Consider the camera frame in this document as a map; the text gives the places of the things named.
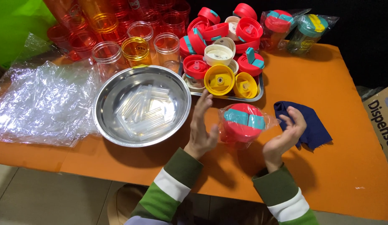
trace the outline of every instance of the cardboard box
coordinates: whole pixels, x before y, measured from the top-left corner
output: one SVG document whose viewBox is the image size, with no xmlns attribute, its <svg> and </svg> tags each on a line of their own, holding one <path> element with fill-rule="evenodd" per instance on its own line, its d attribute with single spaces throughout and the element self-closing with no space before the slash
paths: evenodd
<svg viewBox="0 0 388 225">
<path fill-rule="evenodd" d="M 363 104 L 388 162 L 388 87 Z"/>
</svg>

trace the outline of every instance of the metal tray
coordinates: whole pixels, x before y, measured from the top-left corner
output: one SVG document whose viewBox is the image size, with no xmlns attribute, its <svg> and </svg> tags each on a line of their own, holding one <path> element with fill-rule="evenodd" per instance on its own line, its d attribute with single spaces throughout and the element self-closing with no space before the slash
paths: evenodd
<svg viewBox="0 0 388 225">
<path fill-rule="evenodd" d="M 179 67 L 179 71 L 178 72 L 179 72 L 178 74 L 180 76 L 183 76 L 184 71 L 183 71 L 183 63 L 182 62 L 180 63 L 180 67 Z M 261 99 L 262 95 L 264 95 L 264 81 L 262 79 L 262 74 L 260 74 L 258 77 L 259 77 L 258 94 L 254 98 L 252 98 L 252 99 L 244 99 L 244 98 L 237 98 L 235 96 L 230 96 L 232 94 L 231 92 L 229 92 L 227 95 L 221 95 L 221 96 L 214 95 L 214 98 L 229 99 L 229 100 L 239 101 L 239 102 L 255 102 L 255 101 L 258 101 L 259 99 Z M 191 91 L 190 94 L 191 95 L 195 95 L 195 96 L 201 96 L 202 93 L 192 92 Z"/>
</svg>

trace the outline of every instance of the tiled floor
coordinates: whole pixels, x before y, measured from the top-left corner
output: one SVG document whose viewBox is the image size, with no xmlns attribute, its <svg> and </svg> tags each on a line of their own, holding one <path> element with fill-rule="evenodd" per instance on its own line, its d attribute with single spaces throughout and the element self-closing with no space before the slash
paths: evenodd
<svg viewBox="0 0 388 225">
<path fill-rule="evenodd" d="M 108 225 L 106 204 L 123 183 L 0 165 L 0 225 Z M 238 200 L 190 194 L 194 214 L 215 211 Z M 356 217 L 316 212 L 322 225 L 388 225 Z"/>
</svg>

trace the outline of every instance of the striped sleeve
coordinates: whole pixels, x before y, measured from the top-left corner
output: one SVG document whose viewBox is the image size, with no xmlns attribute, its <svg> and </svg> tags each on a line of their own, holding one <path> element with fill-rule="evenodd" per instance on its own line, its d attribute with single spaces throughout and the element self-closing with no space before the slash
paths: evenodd
<svg viewBox="0 0 388 225">
<path fill-rule="evenodd" d="M 131 217 L 171 222 L 177 207 L 197 181 L 202 167 L 199 161 L 179 148 L 155 177 Z"/>
<path fill-rule="evenodd" d="M 286 166 L 270 174 L 265 169 L 254 176 L 252 181 L 280 225 L 318 225 L 313 211 Z"/>
</svg>

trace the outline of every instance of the table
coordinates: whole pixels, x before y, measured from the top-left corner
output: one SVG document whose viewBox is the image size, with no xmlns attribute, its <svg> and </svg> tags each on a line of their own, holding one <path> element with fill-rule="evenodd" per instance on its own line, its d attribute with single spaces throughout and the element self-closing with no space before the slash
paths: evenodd
<svg viewBox="0 0 388 225">
<path fill-rule="evenodd" d="M 388 220 L 387 162 L 339 49 L 317 44 L 305 58 L 288 53 L 261 55 L 265 59 L 265 92 L 254 105 L 271 115 L 273 104 L 280 100 L 309 106 L 333 138 L 313 152 L 293 147 L 283 155 L 310 207 Z M 207 127 L 218 120 L 218 108 L 232 103 L 215 99 L 205 115 Z M 149 185 L 176 149 L 186 145 L 190 120 L 191 114 L 182 128 L 162 143 L 138 149 L 97 136 L 85 138 L 72 149 L 0 142 L 0 163 Z M 265 166 L 262 145 L 281 132 L 276 126 L 262 133 L 246 151 L 227 150 L 218 144 L 201 158 L 205 167 L 192 191 L 262 202 L 251 177 Z"/>
</svg>

